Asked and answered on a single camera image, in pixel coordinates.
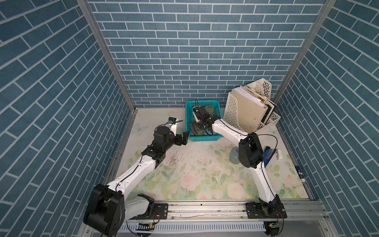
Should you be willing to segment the blue-grey canister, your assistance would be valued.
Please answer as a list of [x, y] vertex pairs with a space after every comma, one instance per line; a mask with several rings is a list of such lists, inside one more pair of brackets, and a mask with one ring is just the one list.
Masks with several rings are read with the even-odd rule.
[[238, 148], [237, 147], [232, 148], [229, 159], [230, 159], [230, 162], [232, 164], [237, 165], [240, 163], [239, 157], [238, 157]]

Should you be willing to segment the green canister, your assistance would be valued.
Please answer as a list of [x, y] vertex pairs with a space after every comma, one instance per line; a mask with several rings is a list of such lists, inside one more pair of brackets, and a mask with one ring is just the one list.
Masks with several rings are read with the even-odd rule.
[[212, 105], [206, 105], [205, 110], [207, 113], [214, 114], [215, 113], [215, 108]]
[[194, 136], [204, 136], [205, 129], [202, 126], [196, 126], [194, 128]]

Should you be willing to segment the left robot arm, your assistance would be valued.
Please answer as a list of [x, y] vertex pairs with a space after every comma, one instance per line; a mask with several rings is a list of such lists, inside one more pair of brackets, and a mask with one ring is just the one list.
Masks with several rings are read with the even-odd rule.
[[107, 185], [98, 184], [89, 196], [83, 223], [108, 237], [114, 237], [125, 220], [150, 219], [154, 215], [154, 198], [138, 194], [128, 199], [131, 191], [144, 177], [153, 172], [173, 146], [186, 145], [189, 132], [176, 134], [176, 125], [164, 124], [154, 131], [154, 139], [142, 152], [141, 158], [124, 174]]

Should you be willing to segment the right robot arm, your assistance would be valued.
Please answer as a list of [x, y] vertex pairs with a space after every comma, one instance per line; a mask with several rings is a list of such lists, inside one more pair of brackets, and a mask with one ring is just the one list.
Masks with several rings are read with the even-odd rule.
[[226, 137], [238, 146], [239, 162], [252, 172], [253, 180], [259, 193], [259, 203], [247, 204], [247, 212], [250, 216], [262, 216], [264, 218], [286, 218], [279, 195], [274, 191], [265, 170], [263, 149], [259, 136], [252, 132], [243, 132], [224, 121], [217, 115], [210, 114], [205, 107], [193, 108], [195, 122], [190, 124], [192, 133], [202, 130], [215, 132]]

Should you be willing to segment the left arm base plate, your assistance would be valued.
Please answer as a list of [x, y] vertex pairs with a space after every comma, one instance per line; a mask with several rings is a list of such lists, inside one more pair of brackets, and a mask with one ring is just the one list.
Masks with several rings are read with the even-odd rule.
[[145, 194], [138, 194], [136, 199], [138, 198], [146, 200], [148, 205], [144, 213], [130, 218], [131, 220], [153, 220], [156, 218], [163, 220], [167, 219], [169, 207], [168, 203], [156, 203], [154, 198]]

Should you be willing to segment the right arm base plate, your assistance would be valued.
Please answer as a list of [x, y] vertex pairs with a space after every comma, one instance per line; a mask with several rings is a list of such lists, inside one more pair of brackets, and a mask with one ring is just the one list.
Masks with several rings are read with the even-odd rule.
[[249, 219], [286, 219], [287, 213], [279, 195], [274, 199], [265, 202], [259, 199], [259, 202], [248, 202], [246, 204], [247, 216]]

